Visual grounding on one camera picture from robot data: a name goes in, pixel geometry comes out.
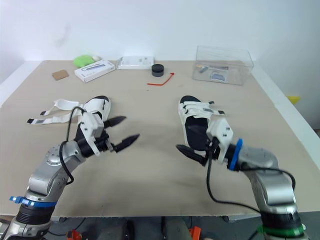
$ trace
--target blue ring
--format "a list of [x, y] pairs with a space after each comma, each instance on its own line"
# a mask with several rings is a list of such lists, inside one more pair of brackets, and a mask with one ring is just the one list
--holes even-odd
[[25, 204], [28, 206], [38, 207], [38, 208], [50, 208], [57, 205], [57, 202], [40, 202], [40, 201], [31, 201], [26, 199], [24, 196], [11, 196], [10, 201], [13, 201], [15, 204]]
[[236, 163], [238, 162], [239, 152], [242, 148], [243, 143], [244, 141], [242, 140], [242, 138], [239, 138], [238, 142], [236, 143], [234, 154], [232, 156], [232, 160], [229, 166], [229, 169], [232, 171], [235, 170]]

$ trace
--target white product box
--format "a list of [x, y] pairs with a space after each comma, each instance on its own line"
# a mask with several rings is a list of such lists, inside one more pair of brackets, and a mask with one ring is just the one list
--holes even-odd
[[96, 79], [102, 75], [110, 73], [115, 70], [114, 64], [107, 60], [96, 61], [92, 64], [74, 70], [74, 74], [80, 78], [83, 82], [87, 83], [93, 79]]
[[116, 68], [127, 70], [149, 70], [153, 64], [153, 56], [123, 56], [117, 61]]

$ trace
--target white wall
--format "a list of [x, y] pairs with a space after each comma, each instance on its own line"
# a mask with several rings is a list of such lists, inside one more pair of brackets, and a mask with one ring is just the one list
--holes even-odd
[[320, 128], [319, 0], [2, 0], [5, 44], [26, 60], [154, 55], [194, 60], [197, 45], [247, 49]]
[[8, 24], [12, 16], [7, 9], [0, 2], [0, 84], [24, 62], [23, 55], [15, 48], [12, 27]]

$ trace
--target green sponge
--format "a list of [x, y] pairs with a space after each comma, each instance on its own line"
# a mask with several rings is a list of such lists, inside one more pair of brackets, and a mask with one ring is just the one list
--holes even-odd
[[81, 55], [73, 60], [73, 64], [78, 68], [83, 68], [84, 66], [93, 64], [94, 62], [95, 60], [89, 55]]

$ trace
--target table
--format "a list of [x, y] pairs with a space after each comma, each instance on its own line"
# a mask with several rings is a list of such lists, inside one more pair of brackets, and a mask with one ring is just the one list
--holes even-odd
[[[73, 71], [71, 61], [42, 62], [0, 108], [0, 215], [15, 215], [19, 206], [10, 196], [26, 191], [29, 176], [46, 151], [64, 140], [66, 124], [29, 125], [59, 98], [86, 102], [92, 97], [111, 98], [110, 116], [127, 120], [111, 128], [113, 142], [140, 133], [140, 138], [120, 153], [91, 157], [74, 172], [54, 216], [206, 216], [251, 214], [246, 208], [212, 202], [206, 190], [206, 169], [184, 157], [175, 145], [183, 144], [178, 102], [184, 95], [215, 101], [224, 110], [244, 144], [263, 147], [278, 158], [279, 167], [294, 174], [296, 200], [301, 212], [319, 211], [320, 172], [273, 102], [250, 77], [243, 86], [191, 79], [193, 62], [163, 61], [165, 74], [155, 78], [147, 70], [116, 70], [89, 83]], [[55, 81], [52, 73], [66, 69], [68, 78]], [[149, 86], [148, 82], [163, 82]], [[71, 127], [74, 136], [76, 125]], [[213, 163], [211, 188], [221, 200], [255, 206], [249, 180]]]

